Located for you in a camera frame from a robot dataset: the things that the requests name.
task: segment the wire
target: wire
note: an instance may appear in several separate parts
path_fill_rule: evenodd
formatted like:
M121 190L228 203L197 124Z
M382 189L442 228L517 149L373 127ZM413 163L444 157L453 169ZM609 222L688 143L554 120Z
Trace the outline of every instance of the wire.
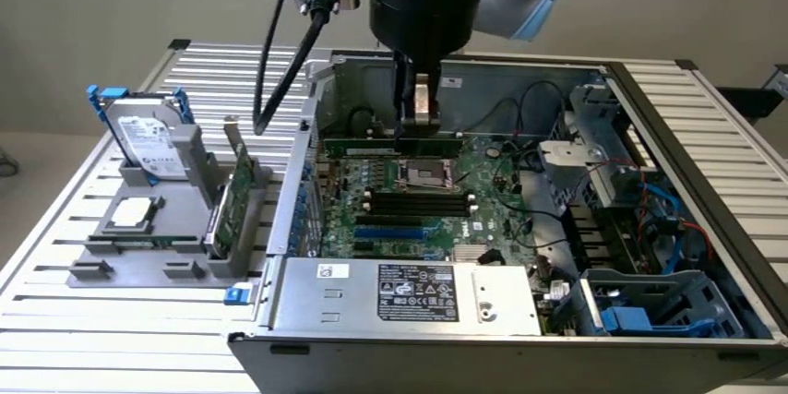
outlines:
M273 7L273 16L270 17L270 23L268 24L268 34L265 35L265 43L262 45L262 51L260 52L260 64L257 65L257 78L254 79L254 95L250 112L252 122L257 122L260 110L262 108L262 86L265 83L265 67L268 65L268 55L270 54L270 46L273 45L273 36L276 35L276 28L280 24L282 6L284 0L276 0L276 6Z
M673 254L669 257L668 264L662 268L662 275L668 275L673 273L676 269L676 265L678 265L678 259L681 258L681 236L676 236L676 241L673 243Z
M660 188L656 185L652 184L640 184L640 186L645 186L648 191L657 195L658 197L661 197L664 200L669 201L670 205L673 206L673 210L676 211L676 213L678 213L678 211L681 210L681 200L673 196L672 194L669 194L668 191L665 191L662 188Z
M553 246L556 244L560 244L562 242L569 242L569 239L558 239L558 240L553 240L552 242L548 242L544 245L526 245L522 242L520 242L518 240L514 240L517 242L517 245L520 245L522 248L528 248L528 249L540 249L540 248L546 248L548 246Z
M550 80L537 80L536 82L533 82L530 85L528 85L528 88L525 89L525 91L522 92L522 95L520 96L520 101L517 103L517 124L514 127L514 132L516 133L521 133L524 131L524 121L522 121L522 107L525 104L525 98L528 97L528 94L530 93L530 91L540 85L548 85L550 87L553 87L553 90L557 92L557 99L558 99L558 104L560 104L560 115L557 116L557 125L558 125L558 136L562 137L564 136L564 129L565 129L565 124L566 122L564 121L564 118L566 116L566 103L565 103L565 95L564 95L564 91L561 90L561 88L557 86L557 84L554 82L552 82Z
M461 175L458 177L458 179L454 181L454 185L458 184L462 180L465 180L468 178L468 176L470 175L470 173L474 170L477 170L478 168L481 168L482 166L486 166L486 164L485 163L478 163L473 168L470 168L470 170L468 170L468 172L464 175Z
M501 99L497 103L494 103L494 105L492 106L492 109L488 111L488 113L484 114L484 116L472 125L468 125L465 127L465 129L461 130L462 133L469 132L470 130L476 129L481 124L484 124L484 122L486 122L486 120L492 117L494 112L498 110L501 105L504 105L504 103L508 103L508 102L510 102L514 105L514 107L517 107L517 101L514 101L514 99L512 99L510 97Z
M712 246L712 240L709 239L709 234L705 232L702 227L700 225L697 225L696 223L690 223L690 222L682 220L682 225L686 228L690 228L694 231L700 232L700 234L702 235L702 241L705 242L706 255L709 257L709 260L712 260L714 258L714 247Z
M497 196L497 201L501 203L501 205L504 205L504 207L506 209L510 209L512 211L516 211L516 212L521 212L522 214L541 214L542 216L548 216L549 218L554 219L556 221L561 221L561 218L557 217L552 212L538 211L537 209L517 208L517 207L509 205L508 203L505 203L505 201L501 199L501 193L496 193L496 196Z
M633 168L637 168L637 170L640 171L640 181L645 184L645 173L642 173L640 166L633 161L630 161L629 159L608 159L606 161L597 163L596 166L593 166L593 168L590 168L580 176L580 179L577 180L577 184L574 185L574 187L572 189L572 193L569 194L569 198L566 199L566 204L570 204L574 201L574 199L577 198L577 194L580 193L580 185L582 184L586 177L589 177L594 171L597 171L600 168L609 165L610 163L617 163L620 165L632 166Z
M280 84L273 90L270 98L265 103L262 113L254 119L254 134L257 136L260 136L268 128L268 124L270 123L270 119L273 119L273 114L280 107L286 91L290 89L293 80L296 80L297 72L306 61L306 57L309 56L312 48L314 47L317 37L320 37L320 31L322 30L325 24L329 23L329 17L330 12L326 9L320 8L313 10L312 25L309 26L306 34L304 35L304 39L300 42L300 46L297 47L296 55L293 56L290 65L288 66L286 72L281 77Z

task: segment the blue plastic clip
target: blue plastic clip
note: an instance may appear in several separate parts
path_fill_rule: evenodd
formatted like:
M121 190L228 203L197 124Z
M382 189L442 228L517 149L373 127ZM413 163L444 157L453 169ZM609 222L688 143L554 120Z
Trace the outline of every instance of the blue plastic clip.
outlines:
M241 281L236 283L224 292L222 303L226 306L240 306L244 304L249 304L253 290L254 286L249 282Z
M106 87L101 94L98 94L102 99L122 99L128 96L128 88L125 87Z
M178 87L172 93L172 97L177 99L178 107L181 108L181 122L188 125L194 125L194 115L192 114L192 108L188 104L188 96L181 87Z
M118 144L120 153L122 153L122 157L125 158L126 163L130 165L132 158L129 157L128 153L125 152L125 149L122 148L118 134L114 132L114 127L109 124L109 117L106 117L106 111L104 110L104 106L101 105L100 97L104 96L98 94L98 85L88 86L88 90L85 91L85 93L88 94L89 106L92 106L93 111L98 115L98 119L101 120L101 122L105 123L106 128L109 128L109 134L112 134L112 137L114 138L114 141Z
M602 311L604 329L614 336L710 337L716 322L704 318L689 325L652 325L645 309L613 306Z

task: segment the white paper label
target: white paper label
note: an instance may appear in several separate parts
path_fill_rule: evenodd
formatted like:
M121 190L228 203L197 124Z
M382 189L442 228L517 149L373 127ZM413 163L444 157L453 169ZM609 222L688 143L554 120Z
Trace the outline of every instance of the white paper label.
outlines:
M462 88L462 79L441 78L441 88Z
M141 168L161 179L182 179L185 168L169 141L169 129L150 117L120 117L120 130Z
M318 279L346 279L349 277L349 265L346 263L317 264Z

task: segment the blue cable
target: blue cable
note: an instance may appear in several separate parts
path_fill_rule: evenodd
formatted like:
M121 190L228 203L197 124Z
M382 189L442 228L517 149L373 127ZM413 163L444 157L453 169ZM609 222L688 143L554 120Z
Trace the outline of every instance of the blue cable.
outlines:
M673 205L673 209L676 209L676 212L678 212L678 210L681 209L681 200L676 196L670 195L662 188L652 184L646 184L645 189L648 192L657 195L664 200L668 200L669 203Z
M673 273L676 269L676 265L678 265L678 259L681 258L681 237L676 237L676 242L673 243L673 255L669 258L668 264L662 268L662 275L668 275Z

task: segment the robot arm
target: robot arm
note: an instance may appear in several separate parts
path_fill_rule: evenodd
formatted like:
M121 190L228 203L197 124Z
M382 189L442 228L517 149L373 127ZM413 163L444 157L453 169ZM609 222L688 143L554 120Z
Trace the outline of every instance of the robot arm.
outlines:
M328 22L328 12L338 13L358 7L360 0L296 0L302 14L313 18L310 30L318 33ZM532 39L549 15L554 0L369 0L369 29L377 40L393 51L393 97L398 128L397 136L422 137L440 128L437 91L441 60L465 46L473 30L508 39ZM288 70L300 69L314 39L304 39L309 47L298 48ZM265 49L261 70L265 71ZM261 88L254 92L254 130L261 134L289 89L288 78L276 88L260 110Z

